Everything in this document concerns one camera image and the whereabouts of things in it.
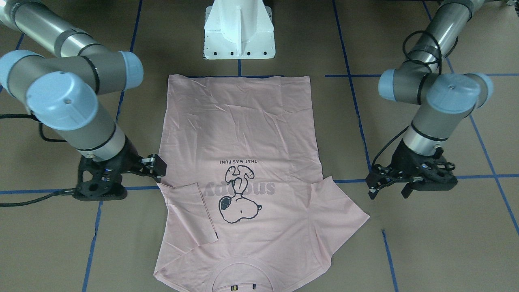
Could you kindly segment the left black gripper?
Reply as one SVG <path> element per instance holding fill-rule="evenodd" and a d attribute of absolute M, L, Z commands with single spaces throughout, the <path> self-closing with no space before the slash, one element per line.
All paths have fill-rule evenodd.
<path fill-rule="evenodd" d="M 378 192 L 394 183 L 407 183 L 401 191 L 404 198 L 409 198 L 413 191 L 449 191 L 456 186 L 453 170 L 455 164 L 437 161 L 442 151 L 424 156 L 410 150 L 401 140 L 392 155 L 390 167 L 380 164 L 371 166 L 366 177 L 369 198 L 374 200 Z"/>

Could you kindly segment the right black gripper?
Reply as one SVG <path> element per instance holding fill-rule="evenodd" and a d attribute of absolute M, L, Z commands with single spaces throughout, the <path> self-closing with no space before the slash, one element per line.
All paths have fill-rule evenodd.
<path fill-rule="evenodd" d="M 159 155 L 153 154 L 147 158 L 139 156 L 135 146 L 125 137 L 122 150 L 109 160 L 109 180 L 122 181 L 121 174 L 136 174 L 161 182 L 166 169 L 167 164 Z"/>

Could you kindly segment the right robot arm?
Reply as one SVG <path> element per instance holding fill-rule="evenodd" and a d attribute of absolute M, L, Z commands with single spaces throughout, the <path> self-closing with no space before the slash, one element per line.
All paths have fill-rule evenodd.
<path fill-rule="evenodd" d="M 39 0 L 2 0 L 1 24 L 32 38 L 54 55 L 29 50 L 1 57 L 1 85 L 28 113 L 52 128 L 111 179 L 112 174 L 165 175 L 158 155 L 138 155 L 98 95 L 141 85 L 144 68 L 133 52 L 112 52 Z"/>

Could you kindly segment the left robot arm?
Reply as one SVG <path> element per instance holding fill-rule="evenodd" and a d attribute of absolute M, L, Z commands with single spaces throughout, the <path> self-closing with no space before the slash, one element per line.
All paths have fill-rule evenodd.
<path fill-rule="evenodd" d="M 484 1 L 445 0 L 411 50 L 402 45 L 405 61 L 386 70 L 379 79 L 382 98 L 418 105 L 410 125 L 400 131 L 388 166 L 373 159 L 365 181 L 374 199 L 384 187 L 404 183 L 401 194 L 413 191 L 448 191 L 458 183 L 455 164 L 443 156 L 443 144 L 457 125 L 485 105 L 493 94 L 493 82 L 482 73 L 445 73 L 443 60 L 455 48 L 460 32 Z"/>

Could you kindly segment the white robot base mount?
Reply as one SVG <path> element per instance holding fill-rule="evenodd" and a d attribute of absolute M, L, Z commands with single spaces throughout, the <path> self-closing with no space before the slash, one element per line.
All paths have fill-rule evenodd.
<path fill-rule="evenodd" d="M 205 9 L 203 54 L 207 60 L 274 58 L 271 7 L 263 0 L 215 0 Z"/>

